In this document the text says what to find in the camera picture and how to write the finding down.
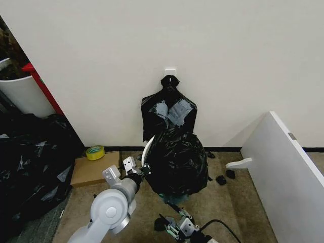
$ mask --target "white cylinder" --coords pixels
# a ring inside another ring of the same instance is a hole
[[[0,71],[11,64],[9,58],[0,61]],[[0,80],[0,90],[23,113],[33,113],[43,118],[55,111],[32,76]]]

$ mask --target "yellow tape roll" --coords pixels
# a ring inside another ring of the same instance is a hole
[[[97,160],[105,155],[105,149],[101,145],[93,146],[86,150],[88,160]]]

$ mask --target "flat cardboard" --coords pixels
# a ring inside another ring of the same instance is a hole
[[[112,165],[119,167],[119,151],[106,153],[98,160],[88,160],[87,157],[75,160],[71,186],[81,187],[103,183],[106,180],[102,172]]]

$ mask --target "black garbage bag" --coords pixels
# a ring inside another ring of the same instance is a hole
[[[166,203],[177,204],[206,187],[207,157],[198,137],[172,128],[156,134],[145,158],[151,174],[145,179]]]
[[[177,90],[175,76],[165,76],[161,84],[162,90],[142,99],[143,141],[174,127],[193,132],[197,106]]]
[[[64,116],[0,116],[2,237],[19,233],[24,222],[66,198],[74,160],[83,150]]]

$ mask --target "black wire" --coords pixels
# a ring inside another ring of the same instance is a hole
[[[236,236],[236,234],[233,232],[233,230],[231,230],[230,227],[228,227],[223,221],[221,221],[219,219],[212,219],[211,221],[207,222],[202,228],[200,228],[199,232],[202,232],[204,229],[206,229],[208,227],[208,225],[210,225],[211,223],[214,223],[214,222],[218,222],[218,223],[221,223],[222,225],[224,225],[228,229],[228,231],[231,232],[231,234],[235,237],[237,242],[241,243],[241,241]]]

